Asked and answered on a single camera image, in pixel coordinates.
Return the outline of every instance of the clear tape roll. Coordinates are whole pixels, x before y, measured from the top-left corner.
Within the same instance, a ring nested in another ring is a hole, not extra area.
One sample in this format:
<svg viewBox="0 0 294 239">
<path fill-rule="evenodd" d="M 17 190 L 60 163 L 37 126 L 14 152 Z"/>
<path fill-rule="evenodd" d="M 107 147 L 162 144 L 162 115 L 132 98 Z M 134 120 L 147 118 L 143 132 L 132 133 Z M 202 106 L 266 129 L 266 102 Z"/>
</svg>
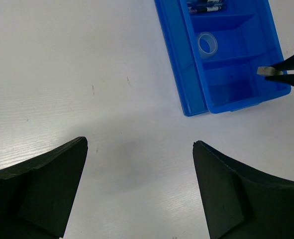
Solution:
<svg viewBox="0 0 294 239">
<path fill-rule="evenodd" d="M 200 44 L 201 40 L 204 40 L 208 43 L 209 48 L 210 48 L 209 52 L 206 52 L 202 49 L 201 44 Z M 217 52 L 218 44 L 217 44 L 217 40 L 216 40 L 215 36 L 213 36 L 209 32 L 202 32 L 199 34 L 199 36 L 197 36 L 197 47 L 200 52 L 200 57 L 202 59 L 207 59 L 207 58 L 213 56 Z"/>
</svg>

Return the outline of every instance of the white tabletop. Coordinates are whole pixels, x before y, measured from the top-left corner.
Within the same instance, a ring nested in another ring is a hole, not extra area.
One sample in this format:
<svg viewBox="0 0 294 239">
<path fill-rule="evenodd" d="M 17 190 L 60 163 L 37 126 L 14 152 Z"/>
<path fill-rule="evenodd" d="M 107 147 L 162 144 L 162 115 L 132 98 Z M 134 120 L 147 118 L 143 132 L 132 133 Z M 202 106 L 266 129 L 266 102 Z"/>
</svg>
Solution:
<svg viewBox="0 0 294 239">
<path fill-rule="evenodd" d="M 271 0 L 283 54 L 294 0 Z M 183 116 L 152 0 L 0 0 L 0 169 L 86 136 L 66 239 L 208 239 L 193 142 L 294 180 L 294 89 Z"/>
</svg>

